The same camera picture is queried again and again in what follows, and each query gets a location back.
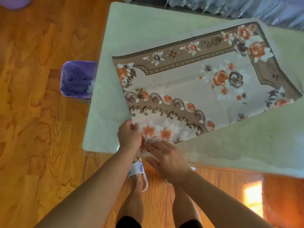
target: table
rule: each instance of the table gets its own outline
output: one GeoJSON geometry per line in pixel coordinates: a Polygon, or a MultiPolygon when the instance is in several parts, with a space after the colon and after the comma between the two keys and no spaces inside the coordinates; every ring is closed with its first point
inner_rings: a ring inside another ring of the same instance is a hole
{"type": "MultiPolygon", "coordinates": [[[[227,19],[114,2],[111,4],[87,118],[83,149],[115,153],[130,113],[112,53],[227,22],[227,19]]],[[[284,62],[304,82],[304,32],[271,27],[284,62]]],[[[304,178],[304,100],[178,144],[188,162],[304,178]]]]}

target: hand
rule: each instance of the hand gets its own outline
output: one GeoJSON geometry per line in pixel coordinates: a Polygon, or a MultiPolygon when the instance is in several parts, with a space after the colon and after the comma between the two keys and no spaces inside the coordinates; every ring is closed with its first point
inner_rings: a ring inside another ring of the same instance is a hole
{"type": "Polygon", "coordinates": [[[145,159],[173,185],[181,184],[189,171],[192,171],[181,152],[168,142],[145,144],[145,148],[158,161],[152,157],[146,157],[145,159]]]}
{"type": "Polygon", "coordinates": [[[131,119],[126,120],[120,127],[117,133],[120,149],[127,149],[128,151],[138,151],[141,146],[141,134],[139,132],[139,124],[133,122],[131,119]]]}

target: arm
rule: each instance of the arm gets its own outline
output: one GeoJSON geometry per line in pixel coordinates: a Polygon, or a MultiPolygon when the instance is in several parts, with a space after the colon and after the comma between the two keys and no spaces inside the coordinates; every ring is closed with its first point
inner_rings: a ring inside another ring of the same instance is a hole
{"type": "Polygon", "coordinates": [[[118,138],[120,149],[35,228],[100,228],[104,225],[141,145],[139,125],[125,121],[119,128],[118,138]]]}
{"type": "Polygon", "coordinates": [[[269,228],[268,222],[248,207],[203,179],[187,165],[181,152],[167,142],[145,145],[154,158],[146,160],[170,183],[181,187],[216,228],[269,228]]]}

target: sunlight patch on floor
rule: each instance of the sunlight patch on floor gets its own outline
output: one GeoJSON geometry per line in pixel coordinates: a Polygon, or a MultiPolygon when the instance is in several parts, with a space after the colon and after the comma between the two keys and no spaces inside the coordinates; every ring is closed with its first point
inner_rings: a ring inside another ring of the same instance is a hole
{"type": "Polygon", "coordinates": [[[244,189],[244,204],[263,218],[262,182],[248,184],[244,189]]]}

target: foot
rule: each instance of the foot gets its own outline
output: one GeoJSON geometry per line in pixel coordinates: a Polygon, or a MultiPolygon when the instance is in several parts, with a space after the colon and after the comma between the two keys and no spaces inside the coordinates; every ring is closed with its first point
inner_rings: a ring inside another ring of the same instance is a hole
{"type": "MultiPolygon", "coordinates": [[[[138,158],[136,157],[136,158],[134,158],[133,163],[135,163],[137,161],[138,161],[138,158]]],[[[132,182],[132,190],[141,192],[143,189],[146,188],[145,179],[143,177],[143,174],[132,175],[130,177],[130,179],[132,182]]]]}

